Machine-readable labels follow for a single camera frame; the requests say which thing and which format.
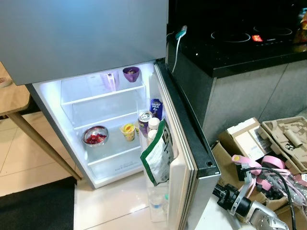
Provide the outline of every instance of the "tile floor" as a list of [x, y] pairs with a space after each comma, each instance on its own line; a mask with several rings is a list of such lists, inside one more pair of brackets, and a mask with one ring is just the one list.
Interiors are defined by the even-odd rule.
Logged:
[[[24, 118], [80, 174], [43, 114], [33, 113], [24, 115]], [[0, 120], [0, 196], [68, 176], [10, 119]], [[145, 178], [140, 172], [94, 191], [86, 181], [78, 182], [75, 189], [74, 229], [164, 230], [165, 224], [152, 223], [150, 220]], [[203, 229], [232, 229], [213, 197], [197, 226], [197, 230]]]

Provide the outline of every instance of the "freezer door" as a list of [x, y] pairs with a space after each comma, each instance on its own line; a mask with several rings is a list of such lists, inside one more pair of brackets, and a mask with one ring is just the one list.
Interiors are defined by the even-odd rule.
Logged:
[[16, 85], [165, 57], [167, 0], [1, 0], [0, 60]]
[[193, 230], [220, 176], [210, 147], [181, 87], [168, 67], [155, 64], [168, 122], [177, 143], [177, 157], [170, 164], [168, 228]]

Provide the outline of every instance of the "red indicator light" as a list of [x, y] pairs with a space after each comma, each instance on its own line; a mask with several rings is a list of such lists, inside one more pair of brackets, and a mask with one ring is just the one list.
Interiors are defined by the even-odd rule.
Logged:
[[260, 37], [260, 35], [252, 35], [251, 38], [253, 39], [254, 42], [263, 42], [263, 40]]

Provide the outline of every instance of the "wooden table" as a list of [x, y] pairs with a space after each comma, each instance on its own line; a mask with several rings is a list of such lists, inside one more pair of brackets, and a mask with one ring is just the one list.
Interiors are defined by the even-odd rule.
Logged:
[[[11, 79], [8, 72], [0, 62], [0, 78]], [[11, 85], [0, 88], [0, 116], [8, 116], [23, 132], [25, 132], [39, 147], [41, 147], [51, 158], [62, 166], [76, 180], [80, 176], [69, 164], [58, 154], [58, 152], [19, 114], [26, 109], [30, 103], [30, 93], [24, 85]]]

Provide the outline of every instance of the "table leg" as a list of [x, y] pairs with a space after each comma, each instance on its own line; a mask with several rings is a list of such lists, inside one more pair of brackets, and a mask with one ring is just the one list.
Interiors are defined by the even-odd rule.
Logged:
[[58, 154], [58, 152], [17, 112], [7, 115], [23, 132], [25, 132], [39, 147], [41, 147], [51, 158], [62, 166], [76, 180], [81, 177], [71, 166]]

